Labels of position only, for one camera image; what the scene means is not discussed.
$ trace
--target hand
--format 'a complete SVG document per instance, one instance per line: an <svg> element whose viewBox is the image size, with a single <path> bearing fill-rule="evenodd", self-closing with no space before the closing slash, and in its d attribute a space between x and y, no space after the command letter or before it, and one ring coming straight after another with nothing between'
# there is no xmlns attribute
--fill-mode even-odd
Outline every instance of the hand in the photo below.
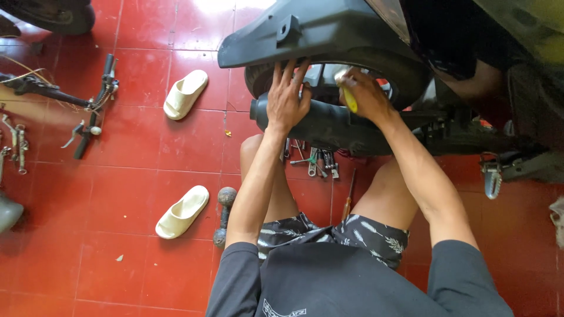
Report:
<svg viewBox="0 0 564 317"><path fill-rule="evenodd" d="M348 88L356 99L358 110L356 114L365 117L378 125L386 122L390 114L395 112L390 100L380 85L370 75L363 73L360 68L353 67L341 77L342 86ZM342 90L339 101L347 105Z"/></svg>
<svg viewBox="0 0 564 317"><path fill-rule="evenodd" d="M309 83L303 84L302 100L298 98L299 88L309 65L309 60L304 61L299 66L294 78L292 78L292 75L296 67L295 59L288 62L284 74L282 74L279 62L274 65L274 76L268 92L266 115L268 116L268 127L282 132L284 137L310 110L311 89Z"/></svg>

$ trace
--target leg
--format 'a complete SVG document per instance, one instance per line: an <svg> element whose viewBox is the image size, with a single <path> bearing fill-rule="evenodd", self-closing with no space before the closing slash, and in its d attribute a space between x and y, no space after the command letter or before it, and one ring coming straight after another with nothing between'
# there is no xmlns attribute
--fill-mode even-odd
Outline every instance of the leg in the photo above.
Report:
<svg viewBox="0 0 564 317"><path fill-rule="evenodd" d="M258 147L261 145L262 134L257 134L243 141L241 144L241 181L245 180L249 172L250 165L257 154ZM274 186L272 188L272 195L270 196L270 203L268 204L268 211L266 212L266 222L272 222L291 218L299 215L298 206L290 188L286 181L286 174L282 162L277 164L274 175Z"/></svg>
<svg viewBox="0 0 564 317"><path fill-rule="evenodd" d="M351 214L407 230L418 208L403 180L397 160L392 157L378 170L368 191L360 198Z"/></svg>

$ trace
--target black t-shirt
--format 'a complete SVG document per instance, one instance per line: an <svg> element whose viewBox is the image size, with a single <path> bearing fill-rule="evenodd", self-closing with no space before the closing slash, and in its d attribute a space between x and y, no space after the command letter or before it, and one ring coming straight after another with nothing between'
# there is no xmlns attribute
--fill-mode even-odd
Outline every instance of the black t-shirt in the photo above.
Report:
<svg viewBox="0 0 564 317"><path fill-rule="evenodd" d="M427 294L353 246L282 246L262 266L257 252L250 243L223 252L206 316L513 316L464 242L435 245Z"/></svg>

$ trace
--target knee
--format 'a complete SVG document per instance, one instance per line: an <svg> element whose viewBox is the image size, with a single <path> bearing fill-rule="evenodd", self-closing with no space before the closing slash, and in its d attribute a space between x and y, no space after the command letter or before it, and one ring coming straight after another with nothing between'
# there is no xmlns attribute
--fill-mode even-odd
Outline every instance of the knee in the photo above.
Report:
<svg viewBox="0 0 564 317"><path fill-rule="evenodd" d="M258 147L261 145L263 134L257 134L252 137L248 137L241 143L241 158L254 158L258 151Z"/></svg>

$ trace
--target tire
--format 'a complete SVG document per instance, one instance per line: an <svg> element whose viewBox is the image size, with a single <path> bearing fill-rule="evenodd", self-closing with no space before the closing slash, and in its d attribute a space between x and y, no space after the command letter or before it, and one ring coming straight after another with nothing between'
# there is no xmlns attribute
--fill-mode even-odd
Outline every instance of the tire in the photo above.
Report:
<svg viewBox="0 0 564 317"><path fill-rule="evenodd" d="M399 111L409 107L423 94L430 78L429 69L422 63L370 47L314 55L311 62L348 64L373 69L390 82L394 91L391 102ZM258 99L270 89L273 72L274 63L245 67L245 83L253 97Z"/></svg>
<svg viewBox="0 0 564 317"><path fill-rule="evenodd" d="M92 30L94 21L96 20L92 5L68 9L61 8L71 16L68 21L57 22L30 13L23 9L21 5L18 6L17 3L18 2L7 1L3 4L2 9L22 21L54 33L65 35L84 34Z"/></svg>

